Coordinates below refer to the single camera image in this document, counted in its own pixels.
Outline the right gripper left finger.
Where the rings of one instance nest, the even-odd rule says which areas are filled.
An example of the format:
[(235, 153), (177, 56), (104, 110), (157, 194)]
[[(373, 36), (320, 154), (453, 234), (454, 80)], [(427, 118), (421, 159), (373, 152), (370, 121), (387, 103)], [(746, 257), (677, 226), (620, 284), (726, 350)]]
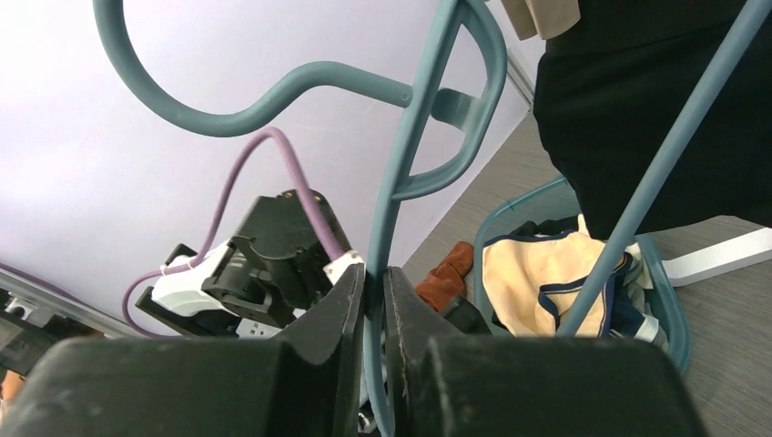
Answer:
[(361, 264), (266, 340), (66, 340), (37, 363), (4, 436), (354, 436)]

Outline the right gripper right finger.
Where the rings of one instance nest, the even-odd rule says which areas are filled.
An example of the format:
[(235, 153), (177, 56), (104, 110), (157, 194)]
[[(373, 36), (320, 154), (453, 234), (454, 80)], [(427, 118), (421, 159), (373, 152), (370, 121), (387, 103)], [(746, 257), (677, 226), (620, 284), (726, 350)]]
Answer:
[(704, 436), (675, 366), (639, 340), (465, 334), (383, 277), (399, 436)]

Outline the beige underwear navy trim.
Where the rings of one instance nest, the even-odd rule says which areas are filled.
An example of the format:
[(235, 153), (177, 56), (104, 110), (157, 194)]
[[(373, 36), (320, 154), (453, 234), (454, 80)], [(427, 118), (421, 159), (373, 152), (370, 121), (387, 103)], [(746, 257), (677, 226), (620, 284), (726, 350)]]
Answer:
[[(514, 336), (553, 336), (604, 246), (589, 236), (582, 215), (540, 224), (528, 221), (486, 242), (482, 280), (495, 320)], [(578, 335), (603, 337), (623, 256), (605, 279)]]

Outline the black garment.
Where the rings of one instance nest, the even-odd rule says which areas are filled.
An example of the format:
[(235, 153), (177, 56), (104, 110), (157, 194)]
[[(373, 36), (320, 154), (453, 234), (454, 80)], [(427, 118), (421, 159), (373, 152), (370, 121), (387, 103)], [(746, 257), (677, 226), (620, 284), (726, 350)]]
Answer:
[[(536, 81), (543, 148), (606, 239), (742, 9), (739, 1), (582, 1)], [(771, 24), (738, 62), (642, 220), (771, 223)]]

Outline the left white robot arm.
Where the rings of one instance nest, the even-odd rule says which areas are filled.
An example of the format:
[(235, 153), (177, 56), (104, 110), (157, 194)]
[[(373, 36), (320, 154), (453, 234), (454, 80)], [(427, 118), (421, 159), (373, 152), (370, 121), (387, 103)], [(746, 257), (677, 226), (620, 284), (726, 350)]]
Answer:
[(194, 266), (196, 256), (178, 244), (135, 305), (181, 335), (269, 338), (333, 285), (331, 259), (294, 190), (258, 198), (230, 239)]

